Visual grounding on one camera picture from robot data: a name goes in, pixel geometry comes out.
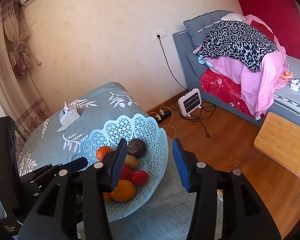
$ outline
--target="baseboard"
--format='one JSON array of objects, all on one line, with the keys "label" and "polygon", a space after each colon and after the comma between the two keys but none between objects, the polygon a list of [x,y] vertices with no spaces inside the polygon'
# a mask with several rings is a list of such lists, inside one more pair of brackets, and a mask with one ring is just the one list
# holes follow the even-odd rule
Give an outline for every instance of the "baseboard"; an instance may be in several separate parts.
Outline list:
[{"label": "baseboard", "polygon": [[147,114],[151,113],[151,112],[155,112],[155,113],[158,113],[159,110],[160,110],[160,107],[162,106],[168,106],[170,105],[171,103],[174,103],[176,101],[178,101],[178,99],[182,96],[184,96],[186,93],[188,93],[189,90],[186,89],[186,90],[183,90],[182,92],[176,94],[175,96],[173,96],[172,98],[169,98],[168,100],[164,101],[163,103],[155,106],[154,108],[151,108],[150,110],[147,111]]}]

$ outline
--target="dark purple fruit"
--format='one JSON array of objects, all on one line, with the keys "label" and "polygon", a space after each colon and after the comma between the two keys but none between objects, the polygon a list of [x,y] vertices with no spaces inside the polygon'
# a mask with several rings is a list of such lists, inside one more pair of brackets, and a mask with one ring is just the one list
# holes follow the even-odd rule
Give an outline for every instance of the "dark purple fruit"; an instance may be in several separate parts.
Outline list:
[{"label": "dark purple fruit", "polygon": [[146,150],[146,144],[141,139],[132,139],[128,144],[128,155],[133,155],[136,158],[141,158],[146,153]]}]

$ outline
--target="power strip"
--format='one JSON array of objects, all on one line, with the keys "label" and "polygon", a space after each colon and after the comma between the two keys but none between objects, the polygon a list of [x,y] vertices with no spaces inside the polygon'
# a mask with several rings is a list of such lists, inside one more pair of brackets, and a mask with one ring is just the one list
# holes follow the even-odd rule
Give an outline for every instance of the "power strip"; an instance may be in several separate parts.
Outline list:
[{"label": "power strip", "polygon": [[158,117],[156,118],[157,123],[158,124],[161,123],[163,120],[167,119],[170,115],[171,115],[171,111],[170,110],[164,111],[163,114],[158,115],[161,118],[160,120],[159,120]]}]

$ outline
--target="metal pin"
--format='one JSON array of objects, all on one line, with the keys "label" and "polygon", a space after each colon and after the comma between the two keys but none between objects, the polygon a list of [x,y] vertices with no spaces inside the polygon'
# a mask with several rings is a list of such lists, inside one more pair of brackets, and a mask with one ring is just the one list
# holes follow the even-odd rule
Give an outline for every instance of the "metal pin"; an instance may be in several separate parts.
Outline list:
[{"label": "metal pin", "polygon": [[234,170],[232,170],[232,172],[234,175],[237,175],[237,176],[241,175],[241,171],[239,169],[234,169]]},{"label": "metal pin", "polygon": [[59,175],[60,175],[61,177],[66,176],[67,174],[68,174],[68,171],[67,171],[67,170],[61,170],[61,171],[59,171]]},{"label": "metal pin", "polygon": [[205,168],[207,165],[204,162],[197,162],[198,168]]},{"label": "metal pin", "polygon": [[100,169],[103,167],[103,163],[102,162],[97,162],[93,165],[93,167],[95,167],[96,169]]}]

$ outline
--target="beige curtain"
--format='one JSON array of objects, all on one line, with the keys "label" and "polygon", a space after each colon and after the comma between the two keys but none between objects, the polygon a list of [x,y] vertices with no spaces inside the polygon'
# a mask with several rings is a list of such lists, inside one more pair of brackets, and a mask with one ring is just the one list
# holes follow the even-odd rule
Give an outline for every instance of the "beige curtain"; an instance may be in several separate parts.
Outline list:
[{"label": "beige curtain", "polygon": [[40,64],[29,50],[29,34],[20,0],[2,0],[0,105],[16,122],[17,153],[21,152],[31,132],[51,116],[28,73],[30,67]]}]

